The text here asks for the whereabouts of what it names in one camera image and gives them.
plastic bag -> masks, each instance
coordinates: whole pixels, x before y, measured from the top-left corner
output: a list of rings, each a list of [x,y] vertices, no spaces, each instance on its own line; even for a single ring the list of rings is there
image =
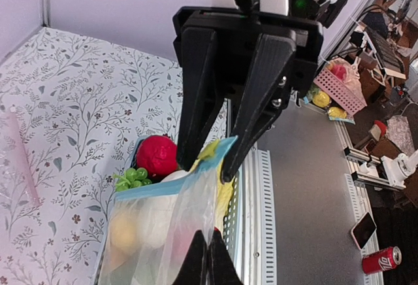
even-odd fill
[[[191,240],[215,225],[217,168],[235,138],[185,177],[118,193],[110,218],[99,285],[171,285]]]
[[[0,114],[0,202],[10,204],[19,199],[14,193],[22,192],[33,206],[39,205],[16,115],[7,111]]]
[[[336,68],[336,66],[339,66],[339,68],[346,68],[347,73],[342,82],[351,92],[353,92],[357,99],[361,100],[364,104],[366,104],[366,100],[364,99],[363,92],[361,89],[360,76],[357,66],[350,64],[348,61],[342,58],[333,59],[331,62],[332,68]]]
[[[393,116],[387,121],[387,137],[407,156],[415,152],[410,124],[405,116]]]
[[[327,114],[329,120],[355,124],[354,117],[339,107],[330,107]]]

coca-cola can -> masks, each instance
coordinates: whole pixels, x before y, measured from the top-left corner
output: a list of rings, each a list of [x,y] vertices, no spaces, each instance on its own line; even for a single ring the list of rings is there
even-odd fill
[[[398,247],[389,247],[373,254],[369,254],[362,260],[363,271],[373,274],[396,269],[402,261],[402,254]]]

pink basket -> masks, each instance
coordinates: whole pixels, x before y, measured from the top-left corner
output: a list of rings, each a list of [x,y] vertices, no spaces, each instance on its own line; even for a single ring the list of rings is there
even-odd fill
[[[350,115],[354,115],[367,106],[364,101],[361,101],[328,69],[323,69],[313,83],[327,93],[331,99],[336,101]]]

black clamp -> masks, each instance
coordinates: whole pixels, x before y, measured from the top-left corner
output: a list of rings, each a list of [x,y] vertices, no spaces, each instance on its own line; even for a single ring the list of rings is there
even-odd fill
[[[308,92],[323,42],[316,22],[229,8],[184,7],[174,16],[183,67],[177,161],[189,170],[225,98],[232,101],[232,136],[223,161],[230,182],[257,139],[289,104],[292,90]]]
[[[370,154],[368,154],[368,160],[366,162],[366,166],[370,167],[372,165],[372,163],[373,163],[373,158]]]

floral patterned surface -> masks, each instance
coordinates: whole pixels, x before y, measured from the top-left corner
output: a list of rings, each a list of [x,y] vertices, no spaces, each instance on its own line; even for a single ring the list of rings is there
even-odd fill
[[[44,28],[0,67],[0,109],[16,107],[41,204],[17,184],[0,200],[0,285],[88,284],[138,136],[176,139],[178,64]],[[225,109],[210,139],[222,137]]]

